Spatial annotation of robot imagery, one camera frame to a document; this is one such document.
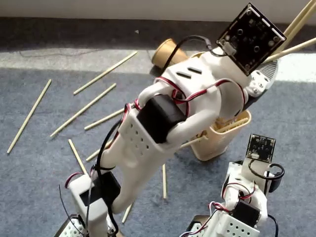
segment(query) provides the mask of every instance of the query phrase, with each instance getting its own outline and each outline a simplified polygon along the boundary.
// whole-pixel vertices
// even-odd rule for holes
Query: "black cable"
[[[277,224],[277,220],[275,219],[274,216],[268,214],[268,217],[270,217],[274,222],[275,222],[275,225],[276,225],[276,233],[275,233],[275,237],[278,236],[278,224]]]
[[[88,223],[89,223],[89,210],[90,210],[90,202],[91,202],[91,189],[92,189],[92,184],[93,184],[93,176],[94,176],[94,167],[92,167],[91,169],[93,169],[92,171],[92,174],[91,174],[91,182],[90,182],[90,187],[89,187],[89,192],[88,192],[88,205],[87,205],[87,213],[85,215],[85,224],[86,224],[86,227],[85,227],[85,230],[86,230],[86,233],[88,233]]]
[[[104,141],[103,141],[103,143],[102,143],[101,149],[100,149],[99,154],[98,154],[97,162],[96,162],[96,165],[95,165],[95,170],[96,170],[97,173],[98,173],[98,178],[99,178],[99,180],[100,180],[101,186],[104,186],[103,181],[102,181],[101,169],[107,169],[107,170],[113,169],[113,168],[101,168],[101,166],[100,166],[101,156],[102,156],[103,150],[104,150],[104,148],[105,148],[105,145],[107,144],[108,140],[110,139],[110,136],[113,134],[113,132],[115,131],[115,129],[120,126],[121,122],[122,122],[122,120],[120,119],[120,120],[117,121],[117,122],[113,125],[113,127],[110,129],[109,133],[107,134],[107,136],[105,137],[105,139],[104,139]],[[103,190],[103,189],[101,189],[101,192],[102,192],[102,195],[103,195],[103,196],[106,195],[106,193],[104,193],[104,190]],[[111,205],[109,205],[109,203],[106,203],[106,205],[108,206],[108,214],[109,214],[110,220],[111,220],[111,222],[113,223],[113,225],[114,225],[114,227],[115,227],[115,232],[112,233],[111,235],[116,236],[116,234],[119,232],[119,227],[118,227],[118,224],[116,223],[116,221],[115,221],[115,219],[114,219]]]
[[[84,236],[84,234],[83,234],[80,230],[78,230],[78,228],[77,228],[77,227],[74,225],[74,223],[72,222],[72,220],[71,220],[71,218],[70,218],[70,216],[69,216],[69,214],[68,214],[68,211],[66,210],[66,206],[65,206],[65,204],[64,204],[63,198],[61,197],[60,185],[58,185],[58,188],[59,188],[59,198],[60,198],[60,200],[61,200],[61,203],[63,204],[63,208],[64,208],[64,210],[65,210],[65,213],[66,213],[67,217],[68,217],[68,220],[71,222],[71,224],[73,224],[73,226],[75,227],[75,229],[76,229],[82,236]]]
[[[192,35],[192,36],[187,36],[185,38],[183,38],[177,45],[176,47],[174,48],[174,50],[172,51],[172,53],[170,54],[168,60],[166,61],[163,69],[162,69],[162,72],[164,72],[166,70],[166,68],[169,66],[173,56],[176,54],[177,50],[181,47],[181,45],[189,40],[199,40],[199,41],[203,41],[205,42],[206,44],[206,47],[207,49],[211,52],[211,54],[213,56],[216,56],[216,57],[223,57],[223,56],[226,56],[226,54],[217,54],[217,53],[214,53],[213,52],[213,48],[212,48],[212,45],[211,45],[211,41],[204,37],[204,36],[196,36],[196,35]]]
[[[285,174],[285,170],[284,170],[283,166],[280,165],[280,164],[276,164],[276,163],[271,163],[271,164],[270,164],[270,167],[279,167],[279,168],[281,169],[281,173],[277,173],[277,175],[274,176],[274,177],[267,177],[267,176],[258,174],[256,171],[254,171],[254,170],[251,168],[251,165],[252,165],[252,163],[253,163],[254,161],[255,161],[255,160],[252,159],[251,162],[249,162],[248,168],[250,169],[251,173],[253,173],[254,175],[256,175],[256,176],[259,177],[259,178],[262,178],[262,179],[265,179],[265,180],[277,180],[277,179],[282,178],[282,177],[284,176],[284,174]]]

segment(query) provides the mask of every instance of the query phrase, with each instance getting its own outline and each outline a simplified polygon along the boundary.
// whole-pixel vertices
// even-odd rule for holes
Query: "screw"
[[[273,40],[274,40],[275,42],[279,42],[279,41],[280,41],[280,38],[277,37],[277,36],[274,36],[274,37],[273,37]]]
[[[274,43],[272,40],[269,41],[269,43],[268,43],[268,45],[269,45],[270,47],[272,47],[274,44],[275,44],[275,43]]]

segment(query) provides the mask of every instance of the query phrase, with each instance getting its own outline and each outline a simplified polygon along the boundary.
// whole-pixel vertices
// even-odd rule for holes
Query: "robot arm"
[[[98,157],[98,177],[84,175],[69,185],[79,214],[85,219],[89,207],[93,211],[87,223],[91,237],[102,236],[104,225],[101,223],[106,222],[107,214],[124,211],[182,143],[213,124],[219,116],[233,118],[245,109],[249,75],[283,41],[282,33],[248,4],[217,41],[224,54],[219,54],[219,49],[213,51],[208,44],[207,53],[168,67],[162,74],[163,81],[157,80],[140,93],[135,108],[126,111],[118,123],[114,141]],[[256,179],[253,186],[247,170],[251,162],[247,159],[237,173],[242,174],[250,190],[255,187],[253,204],[260,209],[261,222],[266,218],[266,199],[262,195],[266,190],[261,192],[262,180]],[[114,166],[123,173],[122,187],[110,171]],[[257,161],[253,168],[269,171]],[[236,186],[229,185],[224,192],[227,208],[235,210],[243,205]],[[211,223],[216,223],[219,212],[216,215]]]

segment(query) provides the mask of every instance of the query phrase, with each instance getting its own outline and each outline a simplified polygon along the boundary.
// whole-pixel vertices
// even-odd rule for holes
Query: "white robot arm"
[[[107,215],[114,222],[113,213],[124,211],[136,199],[148,180],[182,143],[217,118],[232,119],[244,110],[250,73],[285,40],[259,13],[253,5],[247,5],[221,35],[218,48],[212,49],[207,43],[209,51],[200,57],[169,66],[153,85],[140,93],[134,106],[126,105],[122,120],[116,123],[118,130],[113,142],[103,151],[116,127],[111,129],[100,149],[95,165],[98,175],[91,178],[84,175],[69,184],[79,214],[88,219],[91,237],[106,234]],[[261,29],[260,40],[257,40],[257,31],[253,31],[255,28]],[[275,43],[268,46],[275,37]],[[121,187],[110,172],[114,167],[122,171]],[[253,189],[252,180],[246,185]],[[227,208],[233,208],[236,194],[233,186],[226,188]],[[264,220],[266,202],[262,201],[259,189],[253,196],[256,205],[262,208],[261,219]],[[117,232],[118,227],[114,225],[114,229]]]
[[[278,188],[284,175],[281,165],[271,163],[274,146],[275,139],[252,134],[245,160],[229,163],[221,193],[225,203],[212,202],[210,209],[213,205],[215,212],[197,230],[193,228],[181,237],[192,233],[201,237],[258,236],[257,228],[268,218],[268,192]],[[271,174],[272,166],[281,172]]]

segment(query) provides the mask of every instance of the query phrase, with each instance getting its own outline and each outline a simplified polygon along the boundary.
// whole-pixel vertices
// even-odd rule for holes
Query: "black component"
[[[107,206],[112,205],[113,201],[117,198],[117,196],[120,193],[120,185],[118,181],[116,180],[115,176],[112,174],[112,172],[107,172],[107,173],[102,174],[101,178],[102,178],[102,185],[99,178],[93,182],[94,187],[92,187],[91,189],[90,204],[100,198],[103,198]],[[102,196],[102,191],[100,189],[105,189],[105,192],[107,193],[107,195]],[[88,196],[89,196],[89,190],[80,194],[81,200],[83,201],[85,206],[88,206]]]
[[[244,200],[239,200],[234,210],[232,210],[232,216],[241,222],[254,227],[257,223],[260,215],[260,210]]]
[[[97,162],[95,164],[95,170],[97,171],[98,173],[98,178],[101,182],[101,186],[104,186],[104,183],[102,182],[103,179],[101,178],[102,174],[101,174],[101,165],[100,165],[100,162],[101,162],[101,156],[102,156],[102,153],[104,151],[104,148],[105,148],[105,145],[107,144],[107,142],[109,141],[110,139],[110,136],[112,135],[112,133],[115,131],[116,128],[118,128],[120,126],[122,122],[122,119],[118,120],[113,126],[112,128],[110,129],[110,131],[108,132],[107,136],[105,137],[102,145],[101,145],[101,148],[100,148],[100,151],[99,151],[99,154],[98,154],[98,157],[97,157]],[[107,195],[107,193],[105,192],[104,189],[101,190],[101,194],[102,194],[102,197],[103,197],[103,200],[105,199],[104,197]],[[110,217],[110,220],[111,222],[113,223],[113,226],[115,228],[115,231],[114,233],[112,233],[111,235],[109,236],[116,236],[116,234],[119,232],[119,226],[118,224],[116,223],[115,219],[114,219],[114,216],[113,216],[113,212],[112,212],[112,207],[111,205],[109,205],[109,203],[106,203],[107,207],[108,207],[108,215]]]
[[[282,178],[276,179],[271,181],[270,188],[269,188],[269,193],[273,193],[277,188],[280,186]]]
[[[217,44],[248,76],[286,37],[249,3],[217,40]]]
[[[274,217],[273,215],[268,214],[268,217],[271,218],[271,219],[274,221],[275,225],[276,225],[275,237],[277,237],[277,236],[278,236],[278,224],[277,224],[277,220],[275,219],[275,217]]]
[[[234,163],[236,163],[236,164],[240,164],[240,165],[242,165],[243,164],[243,160],[236,160],[236,161],[234,161]]]
[[[187,119],[168,95],[149,99],[137,118],[156,143],[166,142],[170,129]]]
[[[274,138],[251,134],[246,157],[270,163],[272,161],[275,145],[276,140]]]

